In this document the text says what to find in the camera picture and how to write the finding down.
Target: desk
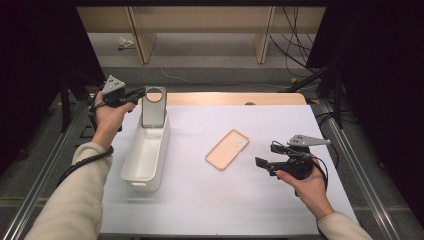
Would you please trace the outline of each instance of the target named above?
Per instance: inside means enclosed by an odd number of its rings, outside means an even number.
[[[101,234],[167,237],[318,234],[313,215],[295,197],[293,189],[269,177],[265,170],[255,166],[254,160],[255,156],[271,161],[287,160],[270,152],[272,140],[285,142],[296,133],[322,137],[310,107],[300,94],[168,95],[171,135],[161,186],[153,193],[138,193],[120,177],[141,112],[137,106],[127,115],[124,130],[113,142],[114,164],[105,185]],[[246,102],[256,105],[238,105]],[[218,171],[205,161],[205,155],[233,128],[247,135],[250,142],[224,171]],[[327,148],[315,146],[311,151],[328,167],[328,196],[334,208],[356,219]]]

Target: sleeve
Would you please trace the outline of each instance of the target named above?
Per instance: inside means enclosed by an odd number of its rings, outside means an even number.
[[[97,143],[81,145],[72,164],[105,152]],[[112,157],[74,171],[54,191],[25,239],[97,239],[103,215],[103,192]]]
[[[372,239],[358,224],[340,212],[334,212],[318,221],[318,228],[328,239]]]

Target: metal frame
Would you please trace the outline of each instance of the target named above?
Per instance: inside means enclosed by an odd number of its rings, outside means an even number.
[[[324,112],[333,111],[327,100],[322,100],[321,107]],[[338,128],[337,123],[333,119],[330,119],[329,123],[384,238],[401,239],[389,212],[386,210],[383,202],[378,197],[377,192],[375,191],[370,179],[365,173],[364,168],[362,167],[358,157],[355,154],[355,151],[350,145],[350,142],[346,137],[343,129]]]
[[[26,223],[31,217],[39,196],[43,192],[44,187],[46,186],[52,172],[56,167],[56,163],[58,162],[64,148],[68,143],[69,136],[72,133],[75,123],[84,110],[86,110],[86,104],[84,102],[77,103],[76,109],[74,110],[75,115],[73,116],[72,121],[70,122],[68,128],[64,132],[60,133],[52,151],[50,152],[49,157],[46,160],[46,163],[44,164],[40,174],[32,185],[31,190],[11,220],[9,227],[6,230],[6,234],[3,236],[3,239],[19,239]]]

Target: cable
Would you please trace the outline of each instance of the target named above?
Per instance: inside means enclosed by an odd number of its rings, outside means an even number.
[[[319,118],[321,116],[325,116],[323,119],[321,119],[321,121],[318,123],[318,128],[321,131],[322,136],[324,137],[324,139],[328,139],[328,137],[324,134],[324,132],[322,131],[322,124],[333,118],[334,117],[334,112],[328,112],[328,113],[322,113],[322,114],[318,114],[315,116],[315,118]],[[336,147],[334,146],[333,143],[330,144],[330,146],[333,148],[334,154],[336,154],[336,162],[334,163],[334,167],[337,168],[339,166],[339,162],[340,162],[340,155],[339,152],[337,151]]]
[[[113,153],[113,151],[114,151],[114,149],[113,149],[113,147],[111,146],[106,152],[104,152],[104,153],[100,153],[100,154],[98,154],[98,155],[95,155],[95,156],[92,156],[92,157],[88,157],[88,158],[85,158],[85,159],[83,159],[83,160],[81,160],[81,161],[79,161],[79,162],[77,162],[77,163],[75,163],[74,165],[72,165],[72,166],[70,166],[63,174],[62,174],[62,176],[60,177],[60,179],[59,179],[59,181],[58,181],[58,183],[57,183],[57,186],[56,186],[56,188],[57,187],[59,187],[59,185],[63,182],[63,181],[65,181],[65,179],[69,176],[69,175],[71,175],[73,172],[75,172],[75,170],[77,170],[78,168],[80,168],[80,167],[82,167],[82,166],[84,166],[84,165],[86,165],[86,164],[89,164],[89,163],[91,163],[91,162],[94,162],[94,161],[96,161],[96,160],[99,160],[99,159],[102,159],[102,158],[104,158],[104,157],[106,157],[106,156],[109,156],[109,155],[112,155],[112,153]]]
[[[281,144],[281,143],[279,143],[279,142],[277,142],[277,141],[273,140],[273,141],[272,141],[272,143],[271,143],[271,148],[272,148],[272,150],[274,150],[276,153],[279,153],[279,154],[287,155],[287,153],[285,153],[285,152],[278,151],[278,150],[275,148],[275,146],[274,146],[274,145],[279,145],[279,146],[283,147],[284,149],[289,150],[290,152],[293,152],[293,153],[296,153],[296,154],[300,154],[300,155],[301,155],[301,154],[304,154],[304,153],[301,153],[301,152],[295,151],[295,150],[293,150],[293,149],[291,149],[291,148],[289,148],[289,147],[286,147],[286,146],[284,146],[283,144]],[[320,161],[320,162],[324,165],[325,173],[324,173],[324,171],[322,170],[321,166],[320,166],[318,163],[316,163],[316,162],[314,162],[314,161],[312,160],[312,164],[313,164],[313,165],[314,165],[314,166],[318,169],[318,171],[321,173],[322,178],[323,178],[324,183],[325,183],[325,190],[327,190],[327,187],[328,187],[328,168],[327,168],[327,165],[325,164],[325,162],[324,162],[321,158],[318,158],[318,157],[316,157],[316,156],[313,156],[313,157],[311,157],[311,158],[315,158],[315,159],[317,159],[318,161]]]
[[[149,51],[152,53],[152,56],[156,56],[153,49],[150,48],[150,46],[147,46],[147,48],[149,49]],[[163,67],[160,67],[160,71],[162,72],[162,74],[169,78],[169,79],[174,79],[174,80],[178,80],[181,82],[185,82],[185,83],[190,83],[190,84],[209,84],[209,85],[216,85],[216,86],[222,86],[222,85],[234,85],[234,86],[246,86],[246,87],[257,87],[257,86],[265,86],[265,87],[275,87],[275,88],[283,88],[283,89],[289,89],[291,88],[291,86],[279,86],[279,85],[272,85],[272,84],[243,84],[243,83],[228,83],[228,82],[224,82],[224,83],[213,83],[213,82],[197,82],[197,81],[189,81],[189,80],[185,80],[183,78],[180,77],[172,77],[169,76],[168,74],[165,73],[165,71],[163,70]]]
[[[294,24],[292,25],[292,23],[291,23],[291,21],[290,21],[290,19],[289,19],[289,17],[288,17],[288,15],[287,15],[287,12],[286,12],[286,10],[285,10],[285,8],[284,8],[284,6],[283,6],[283,12],[284,12],[284,15],[286,16],[286,19],[287,19],[287,21],[289,22],[289,25],[290,25],[290,28],[291,28],[291,30],[292,30],[292,36],[291,36],[291,38],[290,38],[290,40],[289,40],[289,46],[290,46],[290,43],[292,43],[292,39],[293,39],[293,36],[295,36],[296,37],[296,41],[297,41],[297,45],[296,46],[298,46],[299,47],[299,52],[300,52],[300,55],[302,56],[302,58],[303,58],[303,61],[305,61],[305,65],[306,65],[306,59],[305,59],[305,57],[303,56],[303,53],[302,53],[302,50],[303,50],[303,52],[304,52],[304,54],[305,54],[305,56],[308,58],[308,60],[311,62],[311,60],[309,59],[309,55],[308,55],[308,53],[306,52],[306,49],[307,48],[305,48],[304,46],[303,46],[303,44],[302,44],[302,42],[300,41],[300,39],[299,39],[299,36],[298,36],[298,34],[297,34],[297,17],[298,17],[298,14],[299,14],[299,6],[294,6],[293,7],[293,15],[294,15]],[[313,41],[312,41],[312,39],[310,38],[310,36],[308,35],[308,34],[306,34],[307,35],[307,37],[309,38],[309,40],[312,42],[312,44],[313,44]]]
[[[169,76],[168,74],[166,74],[163,70],[163,68],[160,68],[162,74],[169,78],[169,79],[175,79],[175,80],[179,80],[182,82],[186,82],[186,83],[191,83],[191,84],[209,84],[209,85],[239,85],[239,86],[247,86],[247,87],[256,87],[256,86],[266,86],[266,87],[276,87],[276,88],[291,88],[291,87],[285,87],[285,86],[278,86],[278,85],[271,85],[271,84],[244,84],[244,83],[213,83],[213,82],[196,82],[196,81],[189,81],[189,80],[185,80],[183,78],[180,77],[172,77]]]
[[[300,45],[298,45],[298,44],[296,44],[296,43],[294,43],[294,42],[291,42],[290,41],[290,39],[288,39],[286,36],[284,36],[284,34],[281,34],[281,36],[287,41],[287,42],[290,42],[292,45],[295,45],[296,47],[301,47],[301,48],[303,48],[303,49],[306,49],[306,50],[308,50],[308,51],[311,51],[311,49],[310,48],[307,48],[307,47],[304,47],[304,46],[300,46]]]
[[[292,57],[290,54],[288,54],[288,52],[284,51],[275,41],[274,38],[272,38],[272,36],[270,35],[269,38],[271,39],[271,41],[274,43],[274,45],[278,48],[278,50],[280,50],[286,57],[290,58],[291,60],[293,60],[294,62],[296,62],[297,64],[299,64],[300,66],[304,67],[305,69],[309,70],[312,73],[315,73],[315,71],[309,69],[306,67],[305,64],[299,62],[298,60],[296,60],[294,57]]]

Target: hand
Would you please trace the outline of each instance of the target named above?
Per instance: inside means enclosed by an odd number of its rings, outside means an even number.
[[[334,212],[325,193],[323,176],[315,166],[311,176],[303,180],[297,180],[282,170],[277,171],[276,174],[281,180],[294,187],[300,200],[302,200],[317,220]]]
[[[95,102],[103,99],[103,93],[98,92]],[[113,139],[124,121],[125,113],[135,108],[134,103],[127,103],[117,108],[107,105],[96,109],[97,130],[92,142],[100,144],[105,150],[110,148]]]

